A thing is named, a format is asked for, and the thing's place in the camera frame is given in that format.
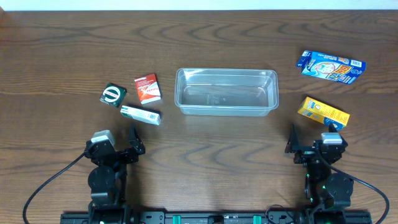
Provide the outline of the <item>yellow medicine box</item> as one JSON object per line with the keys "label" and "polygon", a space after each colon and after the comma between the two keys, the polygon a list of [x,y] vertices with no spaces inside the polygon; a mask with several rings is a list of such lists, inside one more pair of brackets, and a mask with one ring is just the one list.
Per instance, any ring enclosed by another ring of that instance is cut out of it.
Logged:
{"label": "yellow medicine box", "polygon": [[301,102],[297,113],[326,126],[332,124],[336,130],[343,129],[350,117],[350,114],[311,97],[306,97]]}

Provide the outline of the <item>blue Kool Fever box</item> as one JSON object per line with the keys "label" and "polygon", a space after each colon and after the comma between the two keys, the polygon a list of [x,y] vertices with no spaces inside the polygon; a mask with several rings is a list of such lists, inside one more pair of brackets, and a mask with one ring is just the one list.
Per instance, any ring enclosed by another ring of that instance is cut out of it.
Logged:
{"label": "blue Kool Fever box", "polygon": [[350,85],[366,71],[366,62],[305,50],[296,67],[302,75]]}

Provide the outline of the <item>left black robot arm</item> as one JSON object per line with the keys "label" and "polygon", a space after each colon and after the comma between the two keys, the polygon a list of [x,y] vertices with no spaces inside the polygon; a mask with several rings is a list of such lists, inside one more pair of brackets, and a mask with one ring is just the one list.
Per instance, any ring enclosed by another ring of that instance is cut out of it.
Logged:
{"label": "left black robot arm", "polygon": [[146,148],[134,126],[130,127],[127,141],[129,148],[116,151],[115,138],[111,131],[104,130],[94,133],[86,142],[83,154],[97,165],[88,176],[94,212],[115,213],[119,210],[123,215],[130,213],[125,199],[127,165],[138,162]]}

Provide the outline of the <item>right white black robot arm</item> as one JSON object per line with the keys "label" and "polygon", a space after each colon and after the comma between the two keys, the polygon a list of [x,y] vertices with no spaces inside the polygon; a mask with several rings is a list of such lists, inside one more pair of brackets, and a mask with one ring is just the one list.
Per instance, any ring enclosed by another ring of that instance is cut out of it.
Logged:
{"label": "right white black robot arm", "polygon": [[308,214],[344,210],[351,205],[353,180],[341,172],[332,172],[331,165],[342,158],[348,143],[335,127],[321,134],[312,146],[299,142],[295,126],[292,127],[285,152],[294,155],[294,163],[303,164],[307,170],[305,197],[312,203]]}

